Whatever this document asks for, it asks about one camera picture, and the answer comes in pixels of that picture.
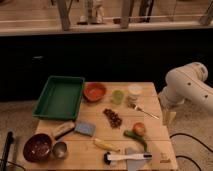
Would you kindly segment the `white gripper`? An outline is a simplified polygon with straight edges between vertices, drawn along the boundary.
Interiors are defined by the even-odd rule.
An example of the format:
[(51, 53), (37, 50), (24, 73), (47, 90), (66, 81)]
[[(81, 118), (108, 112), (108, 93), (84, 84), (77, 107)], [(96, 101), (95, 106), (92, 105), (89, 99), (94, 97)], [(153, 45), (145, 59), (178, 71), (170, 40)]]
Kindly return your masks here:
[(158, 96), (159, 101), (160, 101), (160, 105), (163, 108), (162, 110), (162, 116), (163, 116), (163, 125), (167, 125), (168, 121), (169, 121), (169, 116), (170, 116), (170, 121), (169, 124), (172, 123), (172, 121), (174, 120), (175, 116), (176, 116), (176, 112), (175, 111), (171, 111), (169, 113), (169, 110), (174, 108), (176, 106), (176, 104), (172, 101), (169, 101), (165, 95), (160, 94)]

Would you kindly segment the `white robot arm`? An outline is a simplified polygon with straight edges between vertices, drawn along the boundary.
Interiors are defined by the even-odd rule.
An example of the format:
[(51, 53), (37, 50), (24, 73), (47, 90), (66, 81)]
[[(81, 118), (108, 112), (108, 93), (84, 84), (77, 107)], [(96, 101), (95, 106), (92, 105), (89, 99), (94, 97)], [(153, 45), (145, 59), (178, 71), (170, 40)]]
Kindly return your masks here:
[(213, 114), (213, 88), (205, 84), (208, 77), (206, 66), (192, 62), (170, 70), (165, 77), (166, 86), (158, 94), (165, 126), (176, 116), (173, 108), (186, 99)]

